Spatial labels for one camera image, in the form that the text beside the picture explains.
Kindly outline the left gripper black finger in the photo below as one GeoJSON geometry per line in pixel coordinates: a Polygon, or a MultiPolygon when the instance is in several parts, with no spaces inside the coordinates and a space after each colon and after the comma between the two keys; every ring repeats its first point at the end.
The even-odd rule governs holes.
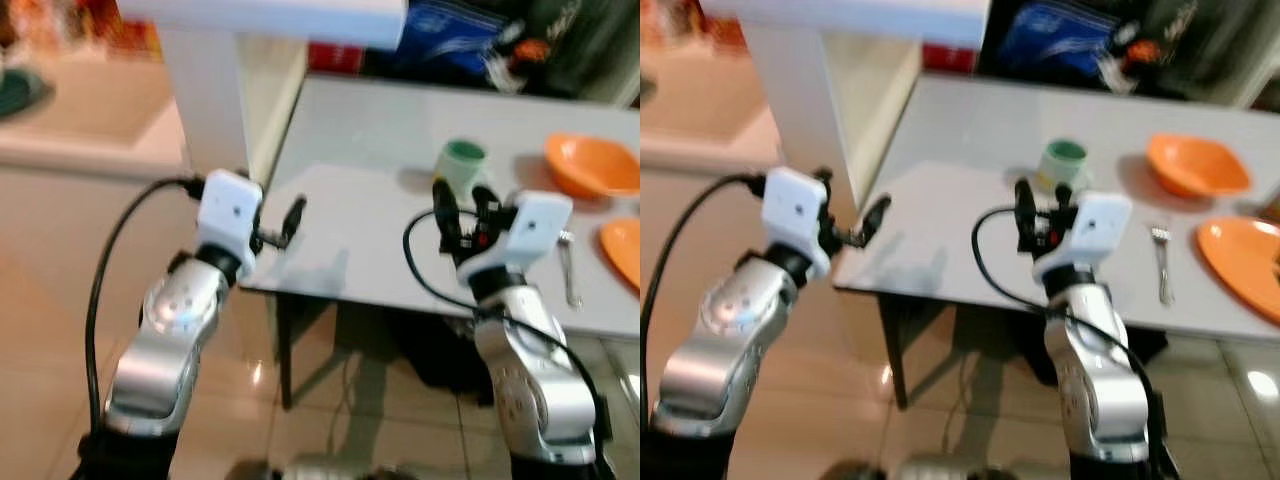
{"type": "Polygon", "coordinates": [[[307,205],[305,196],[297,196],[282,221],[282,247],[288,247],[300,229],[302,215],[307,205]]]}
{"type": "Polygon", "coordinates": [[[879,196],[873,205],[867,210],[860,229],[860,246],[867,247],[874,238],[876,233],[883,223],[884,214],[887,212],[892,198],[890,195],[879,196]]]}

